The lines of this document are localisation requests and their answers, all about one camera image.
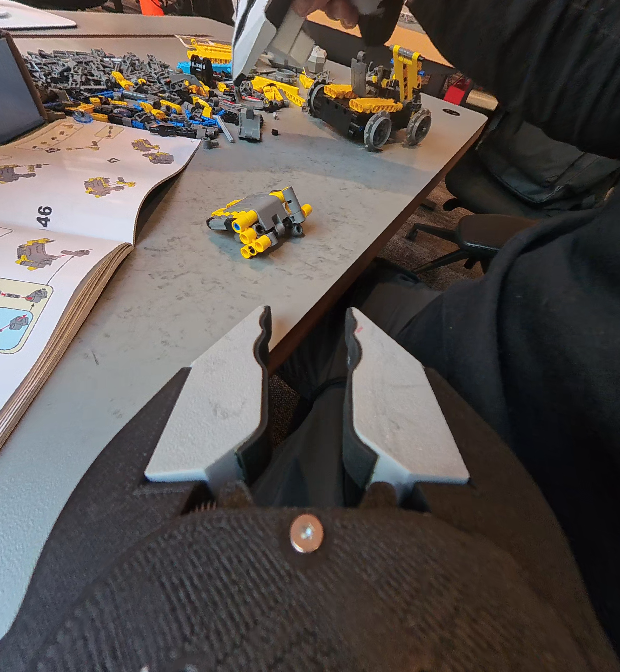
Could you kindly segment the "open instruction booklet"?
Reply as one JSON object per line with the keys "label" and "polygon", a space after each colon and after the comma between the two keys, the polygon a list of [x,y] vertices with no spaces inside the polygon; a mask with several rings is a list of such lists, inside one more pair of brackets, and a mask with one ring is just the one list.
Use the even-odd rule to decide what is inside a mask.
{"label": "open instruction booklet", "polygon": [[69,118],[0,147],[0,448],[200,143]]}

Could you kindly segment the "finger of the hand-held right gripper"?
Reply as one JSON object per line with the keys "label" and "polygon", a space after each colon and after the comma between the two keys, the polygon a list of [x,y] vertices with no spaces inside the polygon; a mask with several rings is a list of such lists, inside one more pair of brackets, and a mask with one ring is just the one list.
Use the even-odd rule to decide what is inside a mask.
{"label": "finger of the hand-held right gripper", "polygon": [[283,60],[305,64],[316,44],[303,28],[304,22],[304,17],[289,9],[266,51]]}
{"label": "finger of the hand-held right gripper", "polygon": [[232,39],[232,75],[240,83],[275,38],[277,26],[266,14],[270,1],[238,1]]}

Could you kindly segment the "yellow black brick vehicle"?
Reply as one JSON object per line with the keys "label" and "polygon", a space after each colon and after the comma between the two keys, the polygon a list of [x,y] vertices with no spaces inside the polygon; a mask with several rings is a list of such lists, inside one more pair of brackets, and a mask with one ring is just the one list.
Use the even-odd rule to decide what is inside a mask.
{"label": "yellow black brick vehicle", "polygon": [[422,103],[423,57],[392,46],[391,67],[367,63],[361,51],[352,60],[350,84],[315,81],[308,111],[342,134],[381,151],[394,130],[406,130],[406,144],[419,145],[432,126],[432,112]]}

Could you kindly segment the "dark blue cardboard box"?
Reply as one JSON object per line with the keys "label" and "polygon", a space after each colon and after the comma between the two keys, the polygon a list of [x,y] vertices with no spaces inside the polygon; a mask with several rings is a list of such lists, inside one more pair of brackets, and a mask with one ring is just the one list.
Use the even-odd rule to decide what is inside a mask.
{"label": "dark blue cardboard box", "polygon": [[47,112],[12,37],[0,31],[0,145],[44,124]]}

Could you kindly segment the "grey curved panel piece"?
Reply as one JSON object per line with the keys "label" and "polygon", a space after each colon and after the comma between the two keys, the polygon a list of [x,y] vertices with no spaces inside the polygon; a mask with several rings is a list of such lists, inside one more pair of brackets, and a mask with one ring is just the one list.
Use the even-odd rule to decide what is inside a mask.
{"label": "grey curved panel piece", "polygon": [[263,139],[264,118],[254,107],[245,105],[240,109],[239,139],[259,143]]}

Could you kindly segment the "pile of building bricks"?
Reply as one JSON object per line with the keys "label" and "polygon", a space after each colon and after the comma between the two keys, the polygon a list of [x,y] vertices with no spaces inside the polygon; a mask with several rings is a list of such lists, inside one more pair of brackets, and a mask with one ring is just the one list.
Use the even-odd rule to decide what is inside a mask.
{"label": "pile of building bricks", "polygon": [[245,105],[274,119],[290,105],[307,108],[294,70],[254,70],[235,83],[232,67],[215,65],[215,83],[208,87],[152,54],[39,49],[24,59],[49,111],[83,123],[105,121],[115,129],[127,126],[198,140],[224,136],[234,143],[231,125],[239,138]]}

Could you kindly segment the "small yellow grey brick assembly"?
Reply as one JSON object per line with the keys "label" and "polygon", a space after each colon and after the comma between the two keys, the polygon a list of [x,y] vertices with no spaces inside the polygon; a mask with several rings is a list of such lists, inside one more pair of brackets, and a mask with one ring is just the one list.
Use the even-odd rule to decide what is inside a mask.
{"label": "small yellow grey brick assembly", "polygon": [[206,223],[211,230],[233,233],[242,244],[241,254],[249,259],[288,237],[302,236],[303,223],[312,211],[310,204],[299,202],[289,186],[231,201],[215,210]]}

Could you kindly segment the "person's right hand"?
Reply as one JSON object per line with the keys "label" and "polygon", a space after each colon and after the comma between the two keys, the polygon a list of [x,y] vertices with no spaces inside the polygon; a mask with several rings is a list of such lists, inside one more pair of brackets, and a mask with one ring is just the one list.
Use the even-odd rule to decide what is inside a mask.
{"label": "person's right hand", "polygon": [[291,8],[302,17],[322,11],[330,19],[340,21],[346,29],[359,23],[360,13],[352,1],[293,1]]}

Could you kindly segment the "black toy tyre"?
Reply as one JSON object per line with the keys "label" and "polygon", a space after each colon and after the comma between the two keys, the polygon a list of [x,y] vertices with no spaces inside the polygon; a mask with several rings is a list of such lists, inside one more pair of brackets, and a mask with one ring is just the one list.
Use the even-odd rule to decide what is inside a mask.
{"label": "black toy tyre", "polygon": [[214,65],[210,58],[191,54],[190,74],[200,81],[202,86],[214,86]]}

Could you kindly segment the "person's dark sweater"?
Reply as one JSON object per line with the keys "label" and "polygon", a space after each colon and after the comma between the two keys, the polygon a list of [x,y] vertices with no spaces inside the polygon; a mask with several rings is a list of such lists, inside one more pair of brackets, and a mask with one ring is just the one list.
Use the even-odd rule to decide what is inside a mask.
{"label": "person's dark sweater", "polygon": [[620,658],[620,182],[598,214],[516,236],[397,339],[533,476]]}

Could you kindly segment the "yellow grey sticker sheet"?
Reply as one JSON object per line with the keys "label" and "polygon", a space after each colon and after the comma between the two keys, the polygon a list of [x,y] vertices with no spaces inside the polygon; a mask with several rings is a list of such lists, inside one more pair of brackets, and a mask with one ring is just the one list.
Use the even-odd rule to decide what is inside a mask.
{"label": "yellow grey sticker sheet", "polygon": [[181,42],[188,49],[197,49],[199,47],[215,47],[222,49],[231,49],[231,42],[225,41],[223,39],[215,38],[213,35],[181,35],[176,34],[176,38],[180,39]]}

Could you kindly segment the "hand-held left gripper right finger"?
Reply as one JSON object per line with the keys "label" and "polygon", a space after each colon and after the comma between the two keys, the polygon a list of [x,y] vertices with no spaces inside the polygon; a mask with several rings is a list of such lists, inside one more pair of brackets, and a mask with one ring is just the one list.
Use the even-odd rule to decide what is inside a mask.
{"label": "hand-held left gripper right finger", "polygon": [[359,486],[464,485],[469,472],[423,365],[359,309],[346,316],[344,463]]}

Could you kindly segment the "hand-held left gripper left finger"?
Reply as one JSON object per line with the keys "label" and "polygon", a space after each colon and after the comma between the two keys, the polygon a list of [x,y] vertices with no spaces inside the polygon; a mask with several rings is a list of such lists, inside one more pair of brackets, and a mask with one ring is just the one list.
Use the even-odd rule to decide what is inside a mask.
{"label": "hand-held left gripper left finger", "polygon": [[250,315],[191,367],[145,468],[151,482],[252,481],[268,422],[269,306]]}

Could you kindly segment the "red object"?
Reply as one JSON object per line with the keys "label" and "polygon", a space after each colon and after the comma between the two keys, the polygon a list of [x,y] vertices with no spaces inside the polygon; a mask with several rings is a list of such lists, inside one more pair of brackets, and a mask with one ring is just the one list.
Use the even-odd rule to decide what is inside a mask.
{"label": "red object", "polygon": [[446,78],[446,88],[443,99],[456,105],[462,105],[474,86],[473,79],[467,78],[461,73],[453,73]]}

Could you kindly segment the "person's right forearm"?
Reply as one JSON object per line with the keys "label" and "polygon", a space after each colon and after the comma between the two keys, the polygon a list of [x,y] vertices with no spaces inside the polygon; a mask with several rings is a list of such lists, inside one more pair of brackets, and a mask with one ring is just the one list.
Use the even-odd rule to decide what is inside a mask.
{"label": "person's right forearm", "polygon": [[459,70],[550,138],[620,161],[620,1],[415,1]]}

